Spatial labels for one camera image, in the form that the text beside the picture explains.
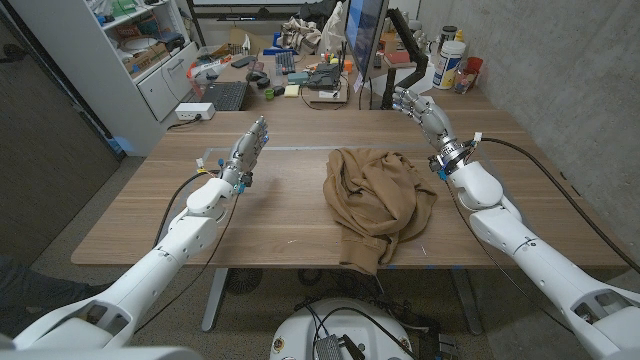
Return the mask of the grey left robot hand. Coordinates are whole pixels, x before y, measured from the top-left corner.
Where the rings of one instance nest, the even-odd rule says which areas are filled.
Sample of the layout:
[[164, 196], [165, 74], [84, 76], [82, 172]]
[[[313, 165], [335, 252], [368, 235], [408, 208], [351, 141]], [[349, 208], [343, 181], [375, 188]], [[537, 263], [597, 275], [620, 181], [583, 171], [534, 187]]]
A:
[[268, 124], [260, 116], [231, 147], [229, 158], [222, 166], [220, 178], [232, 185], [236, 193], [244, 191], [252, 184], [252, 170], [257, 159], [269, 141]]

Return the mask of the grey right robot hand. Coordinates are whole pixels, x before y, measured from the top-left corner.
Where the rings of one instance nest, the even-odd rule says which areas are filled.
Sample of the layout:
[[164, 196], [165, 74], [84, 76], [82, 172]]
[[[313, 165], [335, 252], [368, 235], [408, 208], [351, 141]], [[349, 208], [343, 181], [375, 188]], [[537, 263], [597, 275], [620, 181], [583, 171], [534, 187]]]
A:
[[477, 141], [459, 142], [449, 117], [440, 106], [402, 87], [395, 88], [392, 100], [392, 108], [416, 122], [427, 142], [436, 150], [435, 164], [430, 165], [433, 171], [451, 175], [466, 165]]

